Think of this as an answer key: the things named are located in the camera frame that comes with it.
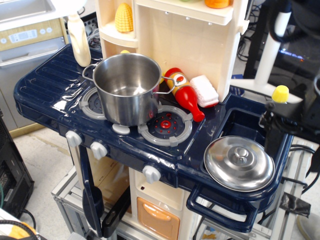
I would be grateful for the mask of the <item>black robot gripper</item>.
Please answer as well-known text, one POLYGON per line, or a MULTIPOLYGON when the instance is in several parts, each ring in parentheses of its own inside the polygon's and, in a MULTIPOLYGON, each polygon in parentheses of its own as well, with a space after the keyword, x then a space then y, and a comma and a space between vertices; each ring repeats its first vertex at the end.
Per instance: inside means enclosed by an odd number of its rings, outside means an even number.
POLYGON ((268 102, 259 124, 266 130, 264 151, 274 158, 285 133, 320 143, 320 102, 268 102))

